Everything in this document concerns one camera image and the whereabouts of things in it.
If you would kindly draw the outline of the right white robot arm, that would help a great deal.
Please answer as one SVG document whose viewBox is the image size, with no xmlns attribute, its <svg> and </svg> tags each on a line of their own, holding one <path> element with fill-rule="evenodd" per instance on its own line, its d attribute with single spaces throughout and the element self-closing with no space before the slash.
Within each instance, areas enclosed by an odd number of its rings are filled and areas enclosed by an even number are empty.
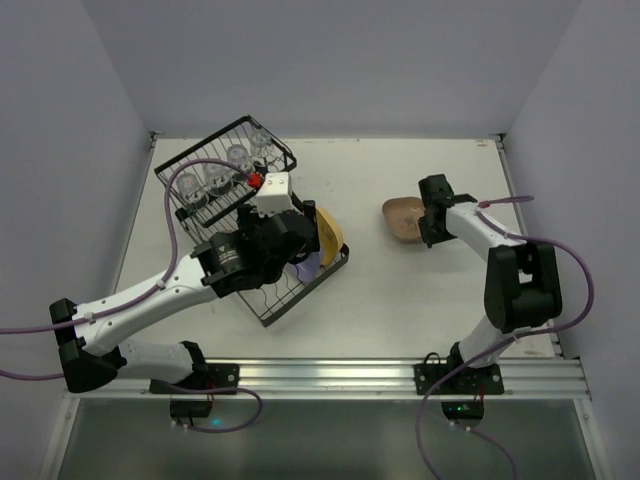
<svg viewBox="0 0 640 480">
<path fill-rule="evenodd" d="M 555 249 L 527 240 L 485 214 L 489 206 L 469 194 L 456 194 L 443 174 L 418 182 L 424 215 L 419 219 L 429 247 L 459 239 L 486 264 L 484 314 L 463 340 L 452 346 L 450 369 L 464 373 L 495 365 L 506 347 L 562 312 Z"/>
</svg>

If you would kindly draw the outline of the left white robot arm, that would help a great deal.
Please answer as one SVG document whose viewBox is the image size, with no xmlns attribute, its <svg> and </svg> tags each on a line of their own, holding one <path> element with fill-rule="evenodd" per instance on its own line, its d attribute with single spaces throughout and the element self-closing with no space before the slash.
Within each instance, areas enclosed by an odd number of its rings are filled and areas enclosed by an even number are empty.
<svg viewBox="0 0 640 480">
<path fill-rule="evenodd" d="M 67 389 L 86 393 L 115 379 L 149 379 L 156 391 L 215 385 L 197 343 L 154 344 L 135 334 L 193 306 L 277 282 L 286 265 L 316 247 L 313 220 L 296 210 L 262 217 L 238 209 L 239 227 L 217 232 L 166 272 L 110 297 L 54 302 L 50 316 Z"/>
</svg>

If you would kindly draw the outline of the brown panda square plate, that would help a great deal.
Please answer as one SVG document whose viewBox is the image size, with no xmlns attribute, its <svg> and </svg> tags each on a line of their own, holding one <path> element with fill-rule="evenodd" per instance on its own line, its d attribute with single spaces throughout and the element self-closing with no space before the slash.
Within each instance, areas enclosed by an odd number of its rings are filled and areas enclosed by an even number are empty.
<svg viewBox="0 0 640 480">
<path fill-rule="evenodd" d="M 421 243 L 419 220 L 425 215 L 423 201 L 419 197 L 397 197 L 386 200 L 382 215 L 391 235 L 403 243 Z"/>
</svg>

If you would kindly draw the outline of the purple square plate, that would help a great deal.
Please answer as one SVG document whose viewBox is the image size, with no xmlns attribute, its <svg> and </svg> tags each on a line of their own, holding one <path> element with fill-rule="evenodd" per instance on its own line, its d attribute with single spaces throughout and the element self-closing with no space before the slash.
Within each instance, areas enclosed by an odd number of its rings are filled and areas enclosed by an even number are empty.
<svg viewBox="0 0 640 480">
<path fill-rule="evenodd" d="M 322 259 L 322 251 L 311 252 L 305 260 L 297 264 L 289 263 L 287 268 L 298 281 L 308 284 L 312 282 L 318 274 L 322 266 Z"/>
</svg>

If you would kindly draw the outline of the yellow square plate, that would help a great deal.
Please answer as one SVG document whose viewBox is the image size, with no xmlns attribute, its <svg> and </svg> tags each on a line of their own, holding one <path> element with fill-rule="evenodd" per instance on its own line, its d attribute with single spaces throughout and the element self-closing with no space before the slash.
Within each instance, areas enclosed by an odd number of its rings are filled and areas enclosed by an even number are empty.
<svg viewBox="0 0 640 480">
<path fill-rule="evenodd" d="M 341 227 L 324 207 L 316 208 L 318 235 L 322 250 L 321 265 L 329 266 L 344 245 Z"/>
</svg>

